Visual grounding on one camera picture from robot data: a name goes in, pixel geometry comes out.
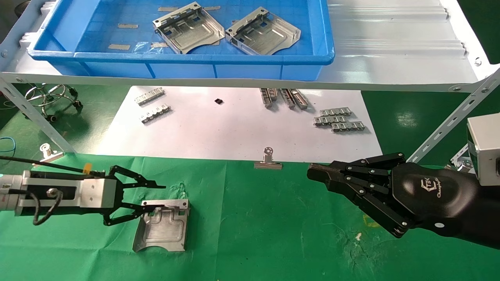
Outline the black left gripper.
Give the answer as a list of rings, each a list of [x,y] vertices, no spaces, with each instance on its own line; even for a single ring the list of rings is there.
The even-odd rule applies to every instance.
[[[135,182],[122,183],[116,174],[132,178]],[[49,196],[48,191],[57,189],[63,194],[59,206],[53,211],[53,215],[86,215],[105,210],[103,213],[104,226],[129,222],[144,214],[154,212],[157,208],[164,207],[163,205],[147,204],[140,206],[133,203],[121,203],[118,207],[114,207],[116,190],[138,187],[166,188],[166,186],[158,185],[155,180],[147,180],[143,175],[118,165],[111,166],[109,179],[45,171],[24,171],[22,175],[16,176],[16,189],[32,192],[39,199],[40,215],[44,215],[55,203],[56,196]],[[112,218],[111,215],[119,208],[130,209],[133,212]]]

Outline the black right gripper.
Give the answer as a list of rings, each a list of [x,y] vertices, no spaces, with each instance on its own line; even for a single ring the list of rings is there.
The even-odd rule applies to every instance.
[[[411,220],[415,228],[443,237],[471,235],[480,221],[476,176],[405,162],[403,153],[391,153],[353,162],[312,163],[307,177],[345,196],[396,238],[411,228]]]

